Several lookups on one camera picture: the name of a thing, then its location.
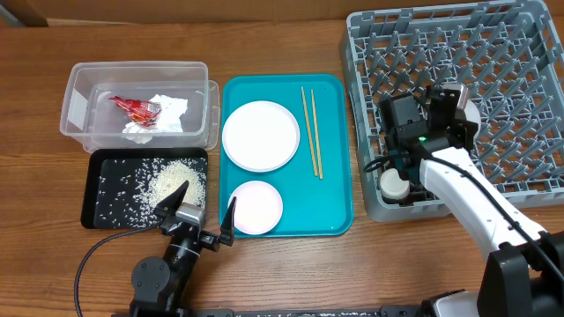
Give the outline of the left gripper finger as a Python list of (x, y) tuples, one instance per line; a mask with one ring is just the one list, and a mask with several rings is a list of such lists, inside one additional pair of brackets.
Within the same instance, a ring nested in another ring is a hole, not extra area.
[(176, 189), (175, 192), (164, 198), (155, 206), (153, 213), (155, 215), (174, 215), (182, 204), (188, 187), (189, 182), (183, 182), (183, 184), (178, 189)]
[(223, 245), (232, 246), (234, 243), (234, 211), (236, 203), (237, 198), (232, 198), (220, 227), (220, 243)]

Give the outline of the small pink plate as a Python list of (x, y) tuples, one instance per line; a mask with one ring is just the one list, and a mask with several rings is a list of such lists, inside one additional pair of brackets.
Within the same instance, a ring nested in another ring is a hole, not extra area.
[(241, 184), (230, 196), (235, 200), (234, 227), (248, 235), (261, 235), (272, 230), (283, 215), (280, 193), (264, 181)]

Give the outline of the pile of rice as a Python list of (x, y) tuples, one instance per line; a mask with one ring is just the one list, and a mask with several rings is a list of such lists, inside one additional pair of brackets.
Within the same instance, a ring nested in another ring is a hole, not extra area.
[(158, 222), (156, 205), (183, 182), (183, 201), (206, 202), (205, 158), (111, 158), (101, 166), (93, 223), (97, 228), (140, 228)]

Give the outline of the white napkin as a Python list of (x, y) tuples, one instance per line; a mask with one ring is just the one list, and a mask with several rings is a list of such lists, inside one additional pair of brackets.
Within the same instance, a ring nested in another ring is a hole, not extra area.
[(160, 106), (161, 112), (155, 124), (149, 128), (140, 126), (135, 122), (125, 125), (123, 133), (129, 134), (155, 134), (155, 133), (180, 133), (183, 132), (180, 117), (188, 109), (186, 99), (168, 97), (155, 94), (150, 102)]

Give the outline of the red snack wrapper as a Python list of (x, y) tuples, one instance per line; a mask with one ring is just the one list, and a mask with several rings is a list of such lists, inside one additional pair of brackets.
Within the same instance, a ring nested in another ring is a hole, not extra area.
[(110, 100), (124, 110), (133, 122), (146, 128), (156, 124), (161, 112), (160, 104), (147, 100), (125, 99), (120, 96), (113, 96)]

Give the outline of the small white cup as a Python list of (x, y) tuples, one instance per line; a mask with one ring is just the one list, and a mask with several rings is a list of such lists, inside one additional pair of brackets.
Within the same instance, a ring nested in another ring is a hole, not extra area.
[(410, 182), (400, 178), (396, 168), (390, 168), (382, 173), (379, 179), (382, 196), (388, 200), (400, 201), (410, 193)]

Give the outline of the large white plate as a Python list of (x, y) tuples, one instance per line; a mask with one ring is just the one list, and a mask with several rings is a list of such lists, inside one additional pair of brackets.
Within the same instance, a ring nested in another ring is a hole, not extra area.
[(236, 108), (226, 119), (221, 143), (238, 167), (267, 173), (288, 163), (301, 141), (300, 126), (282, 105), (257, 100)]

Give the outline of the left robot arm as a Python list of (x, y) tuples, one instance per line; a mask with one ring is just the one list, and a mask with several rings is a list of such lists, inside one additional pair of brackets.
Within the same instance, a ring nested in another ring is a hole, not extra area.
[(220, 233), (215, 234), (204, 229), (205, 210), (183, 201), (188, 188), (183, 182), (153, 210), (161, 220), (161, 233), (171, 240), (163, 256), (144, 258), (133, 269), (130, 316), (189, 316), (190, 310), (181, 307), (182, 295), (201, 252), (233, 245), (237, 200), (229, 203)]

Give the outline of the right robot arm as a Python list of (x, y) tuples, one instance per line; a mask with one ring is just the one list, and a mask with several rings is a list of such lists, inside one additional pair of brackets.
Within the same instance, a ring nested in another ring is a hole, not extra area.
[(486, 258), (477, 292), (453, 291), (422, 302), (420, 316), (561, 316), (563, 235), (551, 234), (510, 203), (471, 161), (480, 111), (464, 85), (429, 86), (382, 100), (387, 153), (379, 187), (400, 201), (411, 184), (441, 199)]

